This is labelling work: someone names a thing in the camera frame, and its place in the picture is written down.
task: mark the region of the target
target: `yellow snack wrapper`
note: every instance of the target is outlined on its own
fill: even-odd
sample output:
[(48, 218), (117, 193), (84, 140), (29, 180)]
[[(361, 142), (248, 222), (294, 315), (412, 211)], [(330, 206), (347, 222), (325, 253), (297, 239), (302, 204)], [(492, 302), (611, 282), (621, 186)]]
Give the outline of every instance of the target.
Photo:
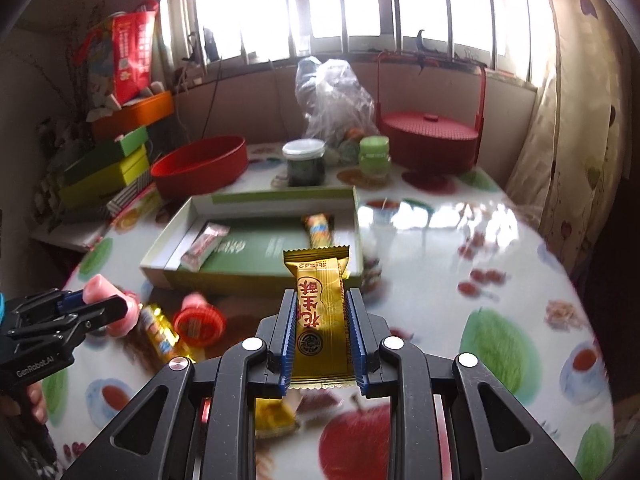
[(140, 321), (145, 329), (146, 336), (151, 341), (162, 362), (168, 363), (178, 356), (187, 357), (192, 362), (198, 360), (193, 350), (177, 335), (174, 326), (158, 305), (153, 304), (142, 307)]
[(341, 384), (353, 380), (342, 276), (348, 247), (285, 251), (296, 279), (296, 354), (292, 386)]
[(273, 438), (296, 431), (299, 424), (283, 399), (255, 399), (255, 437)]

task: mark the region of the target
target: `clear plastic bag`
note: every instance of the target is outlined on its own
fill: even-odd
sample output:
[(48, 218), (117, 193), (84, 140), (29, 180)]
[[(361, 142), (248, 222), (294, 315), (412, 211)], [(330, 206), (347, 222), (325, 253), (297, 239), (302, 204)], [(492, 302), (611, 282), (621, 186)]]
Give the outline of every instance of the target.
[(322, 139), (338, 148), (349, 133), (378, 135), (371, 95), (360, 85), (348, 62), (330, 59), (320, 63), (305, 57), (296, 72), (296, 99), (307, 120), (303, 137)]

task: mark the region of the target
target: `yellow candy bar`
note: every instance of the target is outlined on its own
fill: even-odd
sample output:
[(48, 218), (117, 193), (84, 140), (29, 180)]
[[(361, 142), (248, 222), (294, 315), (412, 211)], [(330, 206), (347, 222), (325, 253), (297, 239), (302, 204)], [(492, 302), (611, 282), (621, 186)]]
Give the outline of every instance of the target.
[(293, 386), (353, 380), (342, 284), (348, 260), (348, 247), (284, 253), (298, 295)]
[(168, 363), (178, 356), (187, 357), (192, 362), (197, 361), (192, 349), (175, 333), (174, 326), (162, 313), (162, 309), (158, 305), (144, 306), (140, 310), (140, 320), (146, 336), (148, 336), (162, 362)]
[(309, 233), (312, 248), (330, 247), (334, 244), (329, 231), (329, 221), (325, 215), (306, 216), (303, 221)]

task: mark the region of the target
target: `human hand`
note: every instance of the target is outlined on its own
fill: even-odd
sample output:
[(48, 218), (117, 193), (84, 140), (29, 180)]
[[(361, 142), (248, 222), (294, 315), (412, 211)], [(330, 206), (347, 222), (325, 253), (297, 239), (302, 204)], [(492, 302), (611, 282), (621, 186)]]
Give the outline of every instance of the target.
[[(42, 394), (42, 385), (40, 383), (27, 386), (27, 396), (31, 401), (31, 413), (40, 424), (44, 424), (47, 419), (47, 403)], [(0, 413), (5, 416), (20, 415), (20, 405), (11, 397), (0, 396)]]

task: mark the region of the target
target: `yellow box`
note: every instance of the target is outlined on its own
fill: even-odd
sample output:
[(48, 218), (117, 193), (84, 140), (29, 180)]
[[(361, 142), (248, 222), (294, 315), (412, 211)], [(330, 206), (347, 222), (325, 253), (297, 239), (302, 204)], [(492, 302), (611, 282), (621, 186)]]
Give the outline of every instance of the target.
[(149, 168), (143, 144), (123, 160), (60, 189), (60, 200), (68, 209), (100, 205), (111, 195), (131, 184)]

